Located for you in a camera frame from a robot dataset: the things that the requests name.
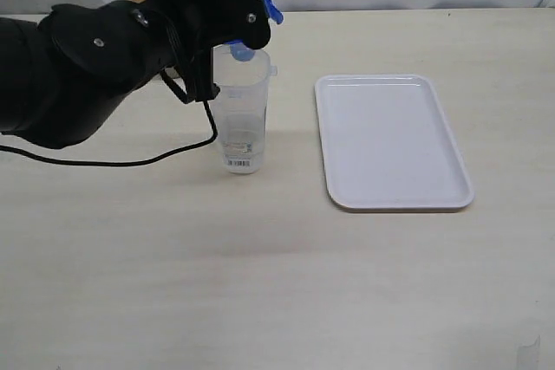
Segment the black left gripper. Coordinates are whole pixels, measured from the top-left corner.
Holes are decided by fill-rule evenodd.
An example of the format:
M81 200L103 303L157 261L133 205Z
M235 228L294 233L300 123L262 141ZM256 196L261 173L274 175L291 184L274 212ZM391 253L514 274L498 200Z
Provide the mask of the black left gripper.
M264 0L146 0L148 17L161 18L179 86L161 70L160 76L179 100L211 101L219 88L213 81L213 50L232 41L262 49L271 39Z

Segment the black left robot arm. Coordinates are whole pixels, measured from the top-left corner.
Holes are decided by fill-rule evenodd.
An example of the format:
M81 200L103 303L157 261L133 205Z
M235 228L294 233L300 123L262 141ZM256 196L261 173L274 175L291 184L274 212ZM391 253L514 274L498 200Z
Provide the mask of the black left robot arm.
M90 138L114 110L174 68L183 103L219 88L213 50L241 41L265 47L264 0L115 0L63 3L41 21L1 21L1 131L50 149Z

